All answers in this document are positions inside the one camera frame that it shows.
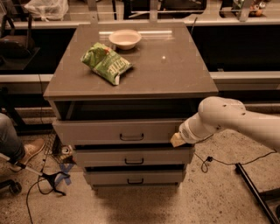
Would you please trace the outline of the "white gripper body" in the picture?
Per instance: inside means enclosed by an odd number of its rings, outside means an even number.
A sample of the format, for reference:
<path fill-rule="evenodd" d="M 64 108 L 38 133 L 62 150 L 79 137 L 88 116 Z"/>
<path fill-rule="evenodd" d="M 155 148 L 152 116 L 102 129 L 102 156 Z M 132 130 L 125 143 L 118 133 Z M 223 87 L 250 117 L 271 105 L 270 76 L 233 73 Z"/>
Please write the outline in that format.
<path fill-rule="evenodd" d="M 196 144 L 216 132 L 216 128 L 204 123 L 198 114 L 185 120 L 178 130 L 181 137 L 188 144 Z"/>

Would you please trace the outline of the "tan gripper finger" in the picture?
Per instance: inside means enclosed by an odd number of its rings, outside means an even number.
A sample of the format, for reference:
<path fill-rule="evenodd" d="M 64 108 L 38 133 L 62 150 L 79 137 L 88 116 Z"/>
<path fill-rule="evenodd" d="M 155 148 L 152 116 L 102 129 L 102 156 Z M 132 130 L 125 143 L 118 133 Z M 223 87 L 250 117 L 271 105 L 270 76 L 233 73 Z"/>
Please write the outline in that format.
<path fill-rule="evenodd" d="M 170 140 L 171 144 L 173 147 L 179 147 L 180 145 L 183 145 L 186 143 L 186 141 L 184 140 L 184 138 L 179 134 L 179 133 L 175 133 Z"/>

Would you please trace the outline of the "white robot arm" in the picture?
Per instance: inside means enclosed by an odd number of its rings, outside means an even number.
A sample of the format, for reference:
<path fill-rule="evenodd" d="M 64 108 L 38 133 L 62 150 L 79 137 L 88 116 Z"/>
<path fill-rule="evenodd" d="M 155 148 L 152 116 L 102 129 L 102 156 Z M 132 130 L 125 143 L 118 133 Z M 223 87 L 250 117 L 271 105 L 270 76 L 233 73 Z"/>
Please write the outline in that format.
<path fill-rule="evenodd" d="M 204 99 L 198 112 L 180 124 L 171 144 L 196 144 L 226 129 L 280 152 L 279 116 L 251 112 L 240 101 L 216 96 Z"/>

